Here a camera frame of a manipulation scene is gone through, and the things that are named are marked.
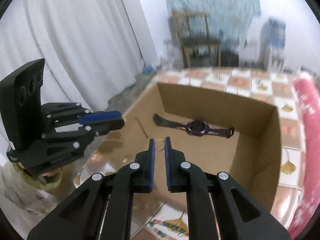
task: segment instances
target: cardboard box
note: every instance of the cardboard box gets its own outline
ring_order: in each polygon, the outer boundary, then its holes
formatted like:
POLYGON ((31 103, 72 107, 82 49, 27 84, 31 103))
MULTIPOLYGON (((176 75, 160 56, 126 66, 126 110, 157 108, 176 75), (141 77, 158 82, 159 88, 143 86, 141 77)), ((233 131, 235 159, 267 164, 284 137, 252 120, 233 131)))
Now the cardboard box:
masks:
MULTIPOLYGON (((132 162, 136 153, 146 150, 150 138, 157 140, 167 136, 171 138, 172 147, 182 151, 188 162, 211 174, 229 173, 268 211, 271 210, 281 165, 276 106, 217 90, 158 83, 143 92, 127 112, 125 127, 113 131, 99 151, 119 169, 132 162), (215 127, 234 127, 236 131, 229 139, 190 136, 183 130, 157 127, 152 119, 155 113, 177 122, 200 119, 215 127)), ((168 192, 164 151, 156 152, 154 185, 159 205, 161 199, 186 207, 185 193, 168 192)), ((143 196, 136 194, 135 198, 148 209, 150 205, 145 204, 143 196)))

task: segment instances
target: metal ring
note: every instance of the metal ring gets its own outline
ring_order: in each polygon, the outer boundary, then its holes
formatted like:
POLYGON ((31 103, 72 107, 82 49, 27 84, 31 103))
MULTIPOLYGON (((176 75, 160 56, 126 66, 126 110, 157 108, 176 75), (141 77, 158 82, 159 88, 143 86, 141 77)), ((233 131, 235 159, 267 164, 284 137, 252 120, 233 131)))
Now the metal ring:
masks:
MULTIPOLYGON (((156 142, 157 142, 157 141, 163 141, 163 143, 164 143, 164 140, 158 139, 158 140, 155 141, 155 145, 156 145, 156 142)), ((164 145, 163 145, 163 148, 162 148, 161 150, 157 149, 157 147, 155 147, 155 148, 156 148, 157 151, 161 152, 161 151, 164 150, 164 145)))

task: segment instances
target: metal pivot screw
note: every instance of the metal pivot screw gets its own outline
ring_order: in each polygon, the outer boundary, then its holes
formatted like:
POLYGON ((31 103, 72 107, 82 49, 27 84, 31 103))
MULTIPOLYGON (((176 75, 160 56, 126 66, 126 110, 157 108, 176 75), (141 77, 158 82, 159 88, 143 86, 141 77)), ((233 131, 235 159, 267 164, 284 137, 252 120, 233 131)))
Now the metal pivot screw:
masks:
POLYGON ((184 169, 189 169, 191 167, 191 164, 188 162, 183 162, 181 163, 181 167, 184 169))
POLYGON ((130 168, 133 169, 133 170, 136 170, 140 167, 139 163, 131 163, 130 164, 130 168))
POLYGON ((95 173, 95 174, 93 174, 93 175, 92 175, 92 179, 93 179, 93 180, 100 180, 100 179, 102 179, 101 173, 95 173))
POLYGON ((219 173, 219 178, 220 179, 223 179, 223 180, 226 180, 227 178, 229 178, 228 174, 225 173, 225 172, 220 172, 219 173))
POLYGON ((12 150, 16 150, 15 148, 14 148, 14 145, 13 145, 13 142, 12 141, 10 141, 10 146, 11 146, 11 148, 12 148, 12 150))
POLYGON ((73 147, 76 148, 76 149, 79 149, 80 143, 74 142, 74 143, 73 143, 73 147))

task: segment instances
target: person's hand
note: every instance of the person's hand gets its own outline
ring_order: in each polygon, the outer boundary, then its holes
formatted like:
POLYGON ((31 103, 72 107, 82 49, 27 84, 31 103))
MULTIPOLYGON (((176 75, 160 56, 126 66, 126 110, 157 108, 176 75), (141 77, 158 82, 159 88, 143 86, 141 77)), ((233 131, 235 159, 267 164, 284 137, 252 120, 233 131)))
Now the person's hand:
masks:
MULTIPOLYGON (((21 163, 18 163, 19 167, 22 168, 22 169, 26 169, 21 163)), ((51 176, 54 176, 58 173, 59 169, 55 169, 55 170, 52 170, 52 171, 48 171, 48 172, 45 172, 42 174, 42 176, 48 176, 48 177, 51 177, 51 176)))

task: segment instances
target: tiled table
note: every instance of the tiled table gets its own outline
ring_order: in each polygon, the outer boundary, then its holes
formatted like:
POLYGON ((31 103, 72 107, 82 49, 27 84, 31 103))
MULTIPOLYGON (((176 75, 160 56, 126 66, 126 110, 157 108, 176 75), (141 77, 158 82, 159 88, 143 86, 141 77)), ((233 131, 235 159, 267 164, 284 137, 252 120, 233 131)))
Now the tiled table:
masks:
MULTIPOLYGON (((306 150, 304 127, 293 87, 295 78, 294 75, 253 69, 208 67, 159 72, 152 81, 220 90, 278 107, 282 136, 282 166, 271 214, 286 228, 289 227, 300 200, 306 150)), ((94 172, 114 171, 112 165, 106 162, 99 170, 92 170, 92 163, 100 162, 97 156, 99 153, 96 152, 89 159, 81 176, 76 178, 75 184, 80 184, 94 172)), ((184 210, 163 203, 156 195, 150 195, 147 200, 140 198, 142 196, 134 201, 133 239, 188 239, 188 218, 184 210), (169 229, 170 223, 177 224, 175 230, 169 229)))

